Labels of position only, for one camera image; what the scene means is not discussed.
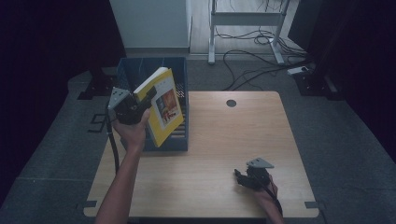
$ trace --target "book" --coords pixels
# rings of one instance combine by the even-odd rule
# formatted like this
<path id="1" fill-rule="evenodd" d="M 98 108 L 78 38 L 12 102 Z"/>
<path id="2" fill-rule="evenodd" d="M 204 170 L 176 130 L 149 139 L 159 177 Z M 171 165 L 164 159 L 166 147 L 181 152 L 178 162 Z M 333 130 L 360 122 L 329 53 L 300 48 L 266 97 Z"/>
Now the book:
<path id="1" fill-rule="evenodd" d="M 157 93 L 151 100 L 148 130 L 155 147 L 160 147 L 166 138 L 183 123 L 184 118 L 177 98 L 172 69 L 158 68 L 134 90 L 134 97 L 137 101 L 142 101 L 153 87 Z"/>

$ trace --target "wooden tabletop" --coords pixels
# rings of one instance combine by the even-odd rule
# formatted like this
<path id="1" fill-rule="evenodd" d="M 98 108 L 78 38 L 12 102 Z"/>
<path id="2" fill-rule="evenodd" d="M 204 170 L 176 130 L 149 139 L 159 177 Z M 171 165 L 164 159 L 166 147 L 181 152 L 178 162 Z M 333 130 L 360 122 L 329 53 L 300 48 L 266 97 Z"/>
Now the wooden tabletop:
<path id="1" fill-rule="evenodd" d="M 226 102 L 235 100 L 236 106 Z M 233 169 L 261 157 L 278 186 L 284 217 L 316 217 L 305 207 L 315 197 L 288 119 L 274 91 L 190 91 L 187 152 L 145 152 L 139 163 L 130 217 L 265 217 L 252 191 L 239 186 Z M 124 149 L 118 139 L 120 160 Z M 96 216 L 114 178 L 109 142 L 84 208 Z"/>

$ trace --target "white wall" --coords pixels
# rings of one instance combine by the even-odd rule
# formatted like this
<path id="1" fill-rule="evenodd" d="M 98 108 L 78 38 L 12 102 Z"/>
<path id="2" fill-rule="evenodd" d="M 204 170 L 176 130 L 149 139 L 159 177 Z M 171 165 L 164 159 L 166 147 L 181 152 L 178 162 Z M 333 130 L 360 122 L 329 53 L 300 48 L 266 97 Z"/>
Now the white wall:
<path id="1" fill-rule="evenodd" d="M 190 46 L 190 0 L 110 0 L 110 4 L 126 49 Z"/>

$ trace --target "blue bin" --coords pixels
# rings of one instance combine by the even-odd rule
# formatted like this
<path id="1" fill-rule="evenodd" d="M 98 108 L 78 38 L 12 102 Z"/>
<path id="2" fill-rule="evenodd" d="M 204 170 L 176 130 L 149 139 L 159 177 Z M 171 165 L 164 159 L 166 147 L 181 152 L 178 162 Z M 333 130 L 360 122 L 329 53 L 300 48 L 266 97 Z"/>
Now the blue bin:
<path id="1" fill-rule="evenodd" d="M 143 150 L 187 151 L 189 142 L 189 92 L 185 58 L 122 58 L 117 69 L 119 87 L 133 92 L 159 67 L 172 68 L 184 122 L 172 132 L 160 147 L 154 146 L 149 131 L 147 131 L 146 144 Z"/>

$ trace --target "picture on book cover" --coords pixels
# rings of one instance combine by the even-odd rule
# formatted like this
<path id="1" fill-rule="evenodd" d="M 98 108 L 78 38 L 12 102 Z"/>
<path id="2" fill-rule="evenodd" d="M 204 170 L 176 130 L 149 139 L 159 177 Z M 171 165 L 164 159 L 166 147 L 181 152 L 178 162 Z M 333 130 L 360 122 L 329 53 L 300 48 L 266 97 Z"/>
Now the picture on book cover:
<path id="1" fill-rule="evenodd" d="M 171 123 L 179 114 L 177 107 L 177 96 L 173 89 L 173 80 L 171 77 L 166 78 L 156 85 L 156 89 L 165 92 L 158 92 L 159 97 L 155 100 L 155 111 L 157 117 L 161 118 L 160 124 L 163 129 Z"/>

